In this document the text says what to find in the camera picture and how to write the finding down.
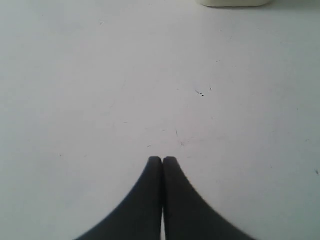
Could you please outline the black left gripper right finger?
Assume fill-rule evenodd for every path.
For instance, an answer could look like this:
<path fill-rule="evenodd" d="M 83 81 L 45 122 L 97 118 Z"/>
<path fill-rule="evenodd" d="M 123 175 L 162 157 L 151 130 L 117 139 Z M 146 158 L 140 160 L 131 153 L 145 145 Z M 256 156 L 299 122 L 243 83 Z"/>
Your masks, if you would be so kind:
<path fill-rule="evenodd" d="M 178 160 L 168 156 L 162 163 L 163 214 L 167 240 L 251 240 L 198 194 Z"/>

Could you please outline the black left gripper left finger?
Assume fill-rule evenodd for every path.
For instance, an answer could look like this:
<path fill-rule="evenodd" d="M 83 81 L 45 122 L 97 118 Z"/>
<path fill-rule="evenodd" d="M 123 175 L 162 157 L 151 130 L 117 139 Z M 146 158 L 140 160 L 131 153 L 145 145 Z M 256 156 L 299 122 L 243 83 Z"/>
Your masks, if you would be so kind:
<path fill-rule="evenodd" d="M 79 240 L 159 240 L 163 214 L 163 163 L 147 164 L 125 199 Z"/>

